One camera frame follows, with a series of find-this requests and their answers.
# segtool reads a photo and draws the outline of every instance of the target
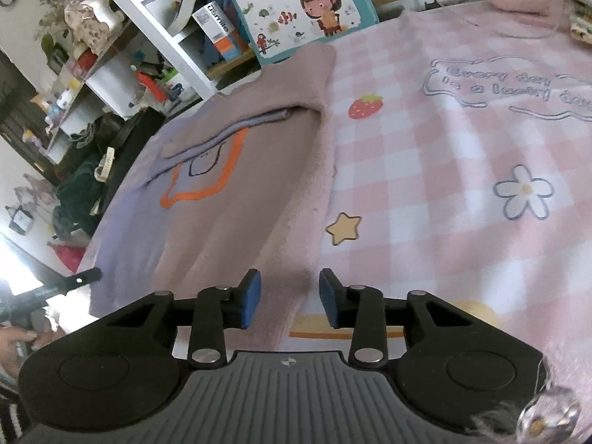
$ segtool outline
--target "person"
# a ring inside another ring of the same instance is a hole
[[[51,330],[49,321],[42,334],[28,331],[20,327],[0,327],[0,369],[8,376],[5,381],[16,382],[19,377],[18,342],[31,343],[33,349],[40,349],[56,339],[64,336],[65,332],[58,328]],[[0,381],[0,444],[14,442],[31,425],[31,421],[17,394],[16,387]]]
[[[341,8],[341,0],[300,0],[300,5],[310,18],[317,20],[325,37],[342,31],[336,13]]]

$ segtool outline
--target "white and orange box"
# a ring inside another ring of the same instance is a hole
[[[202,6],[192,16],[225,60],[239,57],[248,48],[215,1]]]

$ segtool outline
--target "crosshair logo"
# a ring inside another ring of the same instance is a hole
[[[294,364],[296,364],[296,359],[293,357],[284,357],[282,359],[282,364],[285,365],[286,367],[291,367]]]

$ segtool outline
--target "sleeve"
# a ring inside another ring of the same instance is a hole
[[[19,396],[0,385],[0,444],[12,444],[30,425]]]

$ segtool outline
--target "white cable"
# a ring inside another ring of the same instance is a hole
[[[450,8],[449,6],[445,6],[444,4],[442,4],[440,1],[438,0],[434,0],[436,1],[436,3],[438,5],[440,5],[441,7],[445,8],[447,11],[451,12],[453,15],[455,15],[457,18],[461,19],[462,21],[464,21],[465,23],[468,23],[469,25],[472,26],[476,26],[477,28],[483,28],[486,31],[490,31],[495,35],[498,35],[499,37],[505,37],[505,38],[519,38],[521,40],[542,40],[543,38],[549,38],[552,37],[555,32],[557,31],[557,29],[559,28],[560,24],[561,24],[561,20],[563,20],[563,15],[565,13],[565,0],[563,0],[563,6],[561,7],[561,15],[559,16],[559,19],[557,20],[557,24],[553,27],[553,29],[551,31],[549,31],[546,34],[543,35],[535,35],[535,36],[530,36],[530,35],[509,35],[507,33],[504,32],[500,32],[497,31],[493,28],[487,28],[485,26],[481,26],[479,25],[479,23],[476,23],[475,21],[470,21],[468,19],[466,19],[465,17],[463,17],[462,15],[458,14],[457,12],[455,12],[452,8]]]

